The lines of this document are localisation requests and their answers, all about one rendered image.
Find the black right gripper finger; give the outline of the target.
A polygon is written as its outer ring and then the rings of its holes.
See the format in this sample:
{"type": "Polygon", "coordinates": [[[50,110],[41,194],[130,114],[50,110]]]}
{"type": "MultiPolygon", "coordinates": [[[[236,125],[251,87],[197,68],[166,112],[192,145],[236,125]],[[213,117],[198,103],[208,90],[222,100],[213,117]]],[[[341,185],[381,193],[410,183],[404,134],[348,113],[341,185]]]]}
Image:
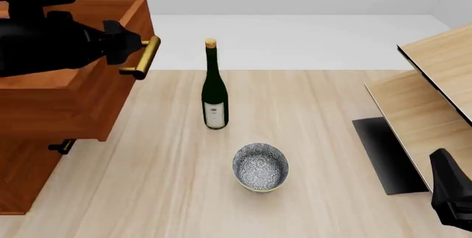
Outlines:
{"type": "Polygon", "coordinates": [[[452,155],[441,148],[429,158],[433,175],[431,202],[456,202],[465,197],[465,176],[452,155]]]}

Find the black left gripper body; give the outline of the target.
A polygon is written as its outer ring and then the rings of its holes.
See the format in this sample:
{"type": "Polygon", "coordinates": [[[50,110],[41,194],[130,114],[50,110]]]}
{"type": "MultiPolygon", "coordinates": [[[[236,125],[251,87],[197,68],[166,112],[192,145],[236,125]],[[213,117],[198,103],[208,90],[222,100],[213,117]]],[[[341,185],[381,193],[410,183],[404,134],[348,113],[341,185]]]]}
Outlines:
{"type": "Polygon", "coordinates": [[[86,64],[93,63],[103,57],[108,57],[114,42],[112,32],[95,29],[94,27],[85,27],[86,34],[86,64]]]}

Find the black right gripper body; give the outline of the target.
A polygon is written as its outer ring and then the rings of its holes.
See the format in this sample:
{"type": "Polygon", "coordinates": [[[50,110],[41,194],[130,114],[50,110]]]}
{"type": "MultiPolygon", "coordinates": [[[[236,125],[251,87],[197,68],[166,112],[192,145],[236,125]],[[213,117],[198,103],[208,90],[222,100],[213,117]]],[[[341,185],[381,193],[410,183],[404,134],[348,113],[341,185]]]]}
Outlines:
{"type": "Polygon", "coordinates": [[[472,232],[472,196],[452,198],[434,193],[431,206],[443,225],[472,232]]]}

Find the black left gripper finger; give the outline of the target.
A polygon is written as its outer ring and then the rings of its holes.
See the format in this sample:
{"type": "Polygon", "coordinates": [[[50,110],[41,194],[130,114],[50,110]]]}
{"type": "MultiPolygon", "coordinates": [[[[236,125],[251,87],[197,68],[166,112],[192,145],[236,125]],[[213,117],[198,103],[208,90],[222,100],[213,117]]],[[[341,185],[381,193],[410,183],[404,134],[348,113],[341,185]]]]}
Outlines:
{"type": "Polygon", "coordinates": [[[108,65],[121,65],[126,62],[130,54],[127,52],[109,52],[106,54],[108,65]]]}
{"type": "Polygon", "coordinates": [[[117,34],[119,42],[118,52],[123,54],[132,54],[142,48],[142,39],[140,34],[122,29],[117,34]]]}

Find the long brass drawer handle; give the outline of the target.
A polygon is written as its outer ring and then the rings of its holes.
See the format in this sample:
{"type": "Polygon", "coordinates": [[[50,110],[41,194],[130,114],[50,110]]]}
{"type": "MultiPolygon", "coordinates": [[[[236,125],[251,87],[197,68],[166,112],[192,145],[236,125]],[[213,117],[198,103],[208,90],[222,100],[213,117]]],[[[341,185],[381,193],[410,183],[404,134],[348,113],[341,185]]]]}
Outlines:
{"type": "Polygon", "coordinates": [[[161,45],[161,38],[159,36],[152,36],[149,41],[142,41],[144,52],[135,67],[120,66],[119,73],[121,75],[131,75],[136,80],[144,80],[149,72],[154,57],[161,45]]]}

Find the wooden drawer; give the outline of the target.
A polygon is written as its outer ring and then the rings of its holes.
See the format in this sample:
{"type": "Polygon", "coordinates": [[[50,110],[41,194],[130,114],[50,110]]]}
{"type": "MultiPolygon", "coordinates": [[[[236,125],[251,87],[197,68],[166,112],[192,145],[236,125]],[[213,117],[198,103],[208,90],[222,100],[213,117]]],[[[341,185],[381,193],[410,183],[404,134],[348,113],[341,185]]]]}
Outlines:
{"type": "MultiPolygon", "coordinates": [[[[154,35],[147,0],[77,0],[44,9],[54,10],[95,29],[115,20],[144,41],[154,35]]],[[[105,58],[81,69],[0,78],[0,141],[105,141],[134,83],[105,58]]]]}

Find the wooden cabinet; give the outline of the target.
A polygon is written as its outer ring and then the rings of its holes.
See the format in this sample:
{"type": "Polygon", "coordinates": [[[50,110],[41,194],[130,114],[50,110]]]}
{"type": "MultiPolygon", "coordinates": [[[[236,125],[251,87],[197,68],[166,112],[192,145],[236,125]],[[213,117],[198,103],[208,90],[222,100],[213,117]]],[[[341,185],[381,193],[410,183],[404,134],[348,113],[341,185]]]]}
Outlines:
{"type": "Polygon", "coordinates": [[[102,64],[0,78],[0,215],[27,213],[60,160],[49,144],[85,133],[81,88],[102,64]]]}

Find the pale wooden shelf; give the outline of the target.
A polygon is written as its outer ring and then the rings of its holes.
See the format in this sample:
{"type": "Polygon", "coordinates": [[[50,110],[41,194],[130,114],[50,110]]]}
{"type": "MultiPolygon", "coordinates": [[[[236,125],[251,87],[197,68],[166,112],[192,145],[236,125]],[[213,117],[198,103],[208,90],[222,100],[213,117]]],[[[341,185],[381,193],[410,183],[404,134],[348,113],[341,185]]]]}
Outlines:
{"type": "Polygon", "coordinates": [[[446,149],[472,180],[472,24],[398,47],[414,67],[365,86],[427,187],[446,149]]]}

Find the dark green wine bottle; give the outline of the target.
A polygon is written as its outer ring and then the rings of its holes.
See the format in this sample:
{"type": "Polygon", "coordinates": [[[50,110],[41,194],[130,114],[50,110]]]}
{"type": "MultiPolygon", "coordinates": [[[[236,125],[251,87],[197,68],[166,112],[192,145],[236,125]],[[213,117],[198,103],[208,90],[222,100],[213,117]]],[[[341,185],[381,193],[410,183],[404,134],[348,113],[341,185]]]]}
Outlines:
{"type": "Polygon", "coordinates": [[[218,69],[217,42],[205,40],[206,78],[201,92],[204,123],[209,129],[222,129],[229,122],[229,102],[226,86],[218,69]]]}

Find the blue patterned bowl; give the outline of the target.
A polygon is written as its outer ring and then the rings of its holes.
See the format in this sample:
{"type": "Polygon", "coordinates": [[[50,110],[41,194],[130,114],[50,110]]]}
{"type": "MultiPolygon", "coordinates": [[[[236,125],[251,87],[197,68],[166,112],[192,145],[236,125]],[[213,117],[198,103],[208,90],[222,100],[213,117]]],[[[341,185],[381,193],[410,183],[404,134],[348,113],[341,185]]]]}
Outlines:
{"type": "Polygon", "coordinates": [[[269,193],[281,187],[289,174],[289,163],[282,151],[266,143],[247,144],[232,159],[232,171],[245,189],[269,193]]]}

